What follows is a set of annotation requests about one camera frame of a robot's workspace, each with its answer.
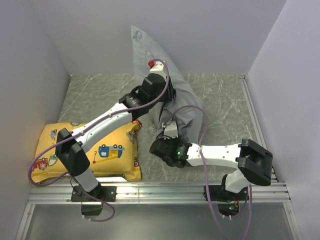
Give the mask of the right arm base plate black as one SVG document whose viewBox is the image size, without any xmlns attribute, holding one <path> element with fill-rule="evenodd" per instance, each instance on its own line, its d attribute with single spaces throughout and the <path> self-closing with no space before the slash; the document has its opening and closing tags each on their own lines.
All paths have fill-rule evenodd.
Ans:
<svg viewBox="0 0 320 240">
<path fill-rule="evenodd" d="M 230 203 L 249 200 L 248 187 L 243 188 L 239 193 L 226 191 L 221 185 L 209 185 L 208 190 L 211 201 Z"/>
</svg>

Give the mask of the yellow cartoon print pillow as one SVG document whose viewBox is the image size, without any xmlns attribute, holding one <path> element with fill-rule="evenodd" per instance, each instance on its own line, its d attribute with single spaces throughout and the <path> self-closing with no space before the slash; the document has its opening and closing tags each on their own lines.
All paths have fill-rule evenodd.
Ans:
<svg viewBox="0 0 320 240">
<path fill-rule="evenodd" d="M 69 132 L 83 123 L 61 122 L 47 124 L 38 140 L 35 154 L 57 142 L 57 134 L 63 128 Z M 90 162 L 90 169 L 96 177 L 123 175 L 127 181 L 136 182 L 142 179 L 138 160 L 138 141 L 136 131 L 142 127 L 139 120 L 134 120 L 116 129 L 98 143 L 96 143 L 86 156 Z M 33 164 L 31 177 L 34 182 L 56 178 L 67 170 L 58 159 L 55 149 L 51 149 Z"/>
</svg>

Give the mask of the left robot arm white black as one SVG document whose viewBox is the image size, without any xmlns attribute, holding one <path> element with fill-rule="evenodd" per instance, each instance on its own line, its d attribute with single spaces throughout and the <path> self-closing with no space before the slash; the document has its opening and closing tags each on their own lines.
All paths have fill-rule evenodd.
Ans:
<svg viewBox="0 0 320 240">
<path fill-rule="evenodd" d="M 167 103 L 176 96 L 169 76 L 150 73 L 141 85 L 124 95 L 107 112 L 73 131 L 66 128 L 57 134 L 55 154 L 68 173 L 82 187 L 89 201 L 102 199 L 102 187 L 90 169 L 86 153 L 116 129 L 147 114 L 157 103 Z"/>
</svg>

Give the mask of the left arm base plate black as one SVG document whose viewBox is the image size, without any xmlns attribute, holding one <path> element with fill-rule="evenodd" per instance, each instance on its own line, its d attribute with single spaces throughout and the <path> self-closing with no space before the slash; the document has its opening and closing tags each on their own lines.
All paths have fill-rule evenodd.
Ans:
<svg viewBox="0 0 320 240">
<path fill-rule="evenodd" d="M 103 200 L 105 202 L 114 202 L 116 200 L 117 187 L 102 186 L 99 190 L 93 190 L 89 194 L 94 198 Z M 94 199 L 87 196 L 80 185 L 76 185 L 73 187 L 70 201 L 71 202 L 93 202 Z"/>
</svg>

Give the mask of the grey pillowcase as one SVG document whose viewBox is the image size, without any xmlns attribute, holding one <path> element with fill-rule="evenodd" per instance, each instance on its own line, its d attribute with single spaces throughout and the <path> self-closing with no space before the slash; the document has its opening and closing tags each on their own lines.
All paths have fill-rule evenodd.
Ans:
<svg viewBox="0 0 320 240">
<path fill-rule="evenodd" d="M 177 66 L 170 59 L 165 50 L 151 36 L 136 26 L 131 26 L 131 40 L 133 47 L 133 69 L 137 85 L 141 85 L 144 78 L 150 73 L 147 62 L 152 59 L 161 59 L 168 66 L 171 82 L 176 91 L 173 101 L 157 103 L 149 114 L 157 128 L 155 134 L 159 138 L 163 132 L 162 124 L 172 117 L 174 111 L 180 107 L 174 118 L 177 123 L 178 136 L 184 143 L 199 142 L 199 135 L 203 123 L 204 103 L 195 94 L 189 83 L 184 79 Z"/>
</svg>

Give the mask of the aluminium front rail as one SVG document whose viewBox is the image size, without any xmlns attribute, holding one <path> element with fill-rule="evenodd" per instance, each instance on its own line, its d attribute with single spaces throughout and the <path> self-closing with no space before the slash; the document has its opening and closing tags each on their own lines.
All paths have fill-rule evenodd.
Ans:
<svg viewBox="0 0 320 240">
<path fill-rule="evenodd" d="M 128 204 L 202 204 L 205 202 L 203 182 L 107 182 L 111 187 L 114 205 Z M 26 202 L 16 239 L 24 240 L 36 205 L 71 205 L 72 187 L 68 182 L 47 187 L 32 187 Z M 295 216 L 292 201 L 284 182 L 272 181 L 269 186 L 253 185 L 254 203 L 282 203 L 293 239 L 301 240 L 302 233 Z"/>
</svg>

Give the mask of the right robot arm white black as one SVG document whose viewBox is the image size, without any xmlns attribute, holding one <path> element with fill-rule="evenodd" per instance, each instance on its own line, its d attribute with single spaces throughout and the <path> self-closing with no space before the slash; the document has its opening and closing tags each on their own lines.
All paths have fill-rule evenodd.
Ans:
<svg viewBox="0 0 320 240">
<path fill-rule="evenodd" d="M 204 189 L 207 201 L 244 201 L 248 199 L 249 185 L 271 185 L 273 154 L 251 139 L 243 139 L 233 145 L 199 146 L 165 136 L 155 140 L 149 152 L 170 167 L 206 165 L 233 169 L 232 173 L 223 176 L 220 185 L 210 185 Z"/>
</svg>

